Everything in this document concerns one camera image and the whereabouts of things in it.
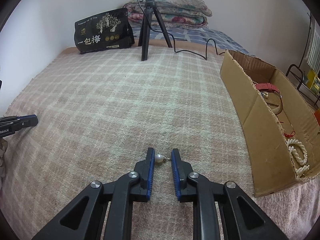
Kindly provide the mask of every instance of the pearl necklace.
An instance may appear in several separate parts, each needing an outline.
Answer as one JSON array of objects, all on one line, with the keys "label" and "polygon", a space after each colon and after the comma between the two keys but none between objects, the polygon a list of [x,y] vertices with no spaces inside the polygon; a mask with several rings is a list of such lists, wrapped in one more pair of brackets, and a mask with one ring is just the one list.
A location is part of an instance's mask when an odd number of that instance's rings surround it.
[{"label": "pearl necklace", "polygon": [[[304,158],[303,160],[302,160],[302,158],[299,157],[297,150],[293,146],[290,146],[290,145],[296,145],[302,150],[303,158]],[[310,165],[307,164],[307,160],[308,160],[307,150],[306,150],[305,146],[302,144],[302,142],[300,142],[297,139],[288,139],[287,146],[289,149],[289,153],[291,153],[292,156],[296,159],[297,163],[299,163],[302,166],[298,169],[295,169],[298,178],[300,178],[302,174],[304,174],[305,172],[307,172],[310,169]]]}]

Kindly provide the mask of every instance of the black cable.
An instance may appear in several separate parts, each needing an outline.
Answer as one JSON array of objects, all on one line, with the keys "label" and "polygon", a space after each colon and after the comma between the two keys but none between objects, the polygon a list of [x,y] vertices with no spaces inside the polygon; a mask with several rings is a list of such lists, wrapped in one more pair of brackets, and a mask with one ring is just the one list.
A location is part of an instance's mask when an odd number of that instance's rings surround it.
[{"label": "black cable", "polygon": [[311,31],[311,12],[310,12],[310,26],[309,26],[309,33],[308,33],[308,38],[307,38],[307,43],[306,43],[306,47],[304,48],[304,52],[303,52],[303,55],[302,55],[302,58],[301,58],[301,61],[300,61],[300,64],[299,64],[299,67],[301,67],[301,64],[302,64],[302,61],[303,61],[303,58],[304,58],[304,55],[306,54],[306,50],[307,50],[307,47],[308,47],[308,43],[309,43],[309,37],[310,37],[310,31]]},{"label": "black cable", "polygon": [[216,54],[217,54],[217,55],[221,55],[221,54],[225,53],[225,52],[222,52],[222,53],[218,54],[217,44],[216,44],[216,42],[215,42],[214,39],[208,39],[208,40],[207,40],[207,44],[206,44],[206,46],[205,46],[205,56],[202,56],[201,54],[198,54],[198,53],[196,53],[196,52],[193,52],[193,51],[187,50],[187,49],[182,49],[182,50],[176,51],[176,40],[175,40],[174,36],[173,36],[171,33],[168,33],[168,32],[162,32],[162,31],[154,30],[154,29],[151,27],[151,23],[149,22],[148,16],[145,14],[145,12],[144,12],[141,4],[140,4],[140,1],[137,0],[137,2],[138,2],[138,4],[139,4],[139,6],[140,6],[141,11],[143,12],[143,14],[144,14],[144,16],[145,16],[145,20],[147,20],[147,22],[148,22],[148,25],[149,25],[150,30],[152,30],[153,32],[156,32],[156,33],[166,33],[166,34],[169,34],[169,35],[172,37],[172,39],[173,39],[173,48],[174,48],[174,52],[175,52],[175,53],[184,52],[184,51],[185,51],[185,52],[190,52],[190,53],[196,54],[196,55],[204,58],[205,60],[208,60],[208,43],[209,43],[209,41],[213,41],[213,42],[214,42],[214,47],[215,47],[215,49],[216,49]]}]

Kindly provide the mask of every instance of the pink watch strap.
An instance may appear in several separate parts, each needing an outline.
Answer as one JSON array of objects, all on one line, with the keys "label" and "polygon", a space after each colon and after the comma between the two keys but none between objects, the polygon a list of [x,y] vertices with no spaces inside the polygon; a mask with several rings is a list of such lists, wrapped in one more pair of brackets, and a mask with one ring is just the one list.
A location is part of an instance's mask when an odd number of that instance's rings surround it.
[{"label": "pink watch strap", "polygon": [[279,89],[270,83],[262,83],[262,84],[255,84],[256,89],[259,91],[263,91],[263,92],[269,92],[269,93],[274,93],[277,92],[278,94],[280,94]]},{"label": "pink watch strap", "polygon": [[278,115],[282,112],[283,110],[283,104],[282,104],[282,97],[280,95],[280,91],[279,89],[273,85],[273,84],[270,84],[270,83],[262,83],[262,84],[255,84],[256,86],[256,89],[259,90],[260,92],[269,92],[269,93],[275,93],[276,95],[279,96],[280,98],[280,105],[275,108],[275,109],[272,109],[271,111],[275,114],[275,115]]}]

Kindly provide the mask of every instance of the folded quilt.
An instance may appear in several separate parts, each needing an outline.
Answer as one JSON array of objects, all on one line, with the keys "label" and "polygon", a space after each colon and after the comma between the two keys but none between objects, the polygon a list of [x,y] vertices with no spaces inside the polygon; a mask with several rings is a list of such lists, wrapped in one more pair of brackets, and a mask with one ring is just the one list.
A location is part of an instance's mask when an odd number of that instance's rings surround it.
[{"label": "folded quilt", "polygon": [[[207,26],[207,17],[212,11],[202,0],[156,0],[157,8],[167,27],[202,28]],[[143,12],[136,0],[124,5],[128,9],[128,19],[138,24],[142,23]],[[156,17],[152,18],[152,25],[157,26]]]}]

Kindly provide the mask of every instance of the cardboard box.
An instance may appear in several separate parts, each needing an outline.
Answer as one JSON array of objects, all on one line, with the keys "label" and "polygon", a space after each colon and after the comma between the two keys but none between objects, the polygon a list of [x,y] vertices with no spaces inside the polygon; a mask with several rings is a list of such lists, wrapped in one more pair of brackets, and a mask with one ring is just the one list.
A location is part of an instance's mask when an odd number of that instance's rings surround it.
[{"label": "cardboard box", "polygon": [[[314,179],[320,172],[320,127],[287,77],[274,66],[236,51],[226,51],[220,75],[244,131],[254,195],[272,194]],[[281,114],[273,114],[268,100],[262,97],[252,81],[269,82],[279,89],[284,107]],[[269,95],[276,105],[276,95]],[[300,140],[308,152],[310,170],[301,178],[296,176],[295,167],[300,166],[289,153],[284,137],[284,133],[290,134],[293,130],[294,138]]]}]

